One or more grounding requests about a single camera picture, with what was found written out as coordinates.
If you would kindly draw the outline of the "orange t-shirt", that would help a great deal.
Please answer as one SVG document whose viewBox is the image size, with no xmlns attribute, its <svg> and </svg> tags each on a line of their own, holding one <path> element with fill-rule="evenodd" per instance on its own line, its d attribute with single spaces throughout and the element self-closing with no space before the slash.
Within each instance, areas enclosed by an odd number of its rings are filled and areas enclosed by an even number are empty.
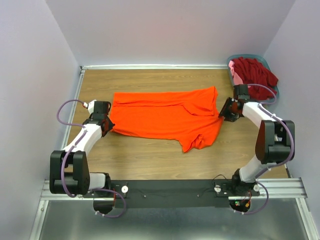
<svg viewBox="0 0 320 240">
<path fill-rule="evenodd" d="M 113 132 L 139 138 L 176 140 L 184 153 L 211 146 L 224 119 L 214 86 L 180 92 L 116 92 L 110 114 Z"/>
</svg>

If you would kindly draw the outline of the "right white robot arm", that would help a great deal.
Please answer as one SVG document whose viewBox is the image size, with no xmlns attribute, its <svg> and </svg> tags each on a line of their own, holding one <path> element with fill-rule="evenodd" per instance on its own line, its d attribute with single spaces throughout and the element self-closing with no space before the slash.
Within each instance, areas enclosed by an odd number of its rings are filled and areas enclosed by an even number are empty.
<svg viewBox="0 0 320 240">
<path fill-rule="evenodd" d="M 219 117 L 226 122 L 235 122 L 245 117 L 258 127 L 253 158 L 235 171 L 227 185 L 236 196 L 252 190 L 263 174 L 286 164 L 295 155 L 294 122 L 277 117 L 264 107 L 264 102 L 251 99 L 249 87 L 255 86 L 259 85 L 234 85 L 233 97 L 227 98 L 219 113 Z"/>
</svg>

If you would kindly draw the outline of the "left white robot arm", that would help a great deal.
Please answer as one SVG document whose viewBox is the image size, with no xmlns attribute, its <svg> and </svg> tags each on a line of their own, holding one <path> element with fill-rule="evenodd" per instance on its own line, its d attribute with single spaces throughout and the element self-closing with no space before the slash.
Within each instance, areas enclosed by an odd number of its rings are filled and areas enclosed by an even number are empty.
<svg viewBox="0 0 320 240">
<path fill-rule="evenodd" d="M 88 111 L 88 118 L 83 123 L 69 123 L 57 120 L 67 126 L 77 126 L 81 130 L 78 135 L 62 150 L 54 150 L 50 155 L 49 190 L 52 194 L 66 194 L 74 198 L 94 191 L 104 198 L 110 194 L 111 178 L 107 173 L 90 172 L 87 156 L 93 146 L 106 136 L 115 126 L 109 118 L 111 103 L 109 101 L 93 100 L 81 103 Z"/>
</svg>

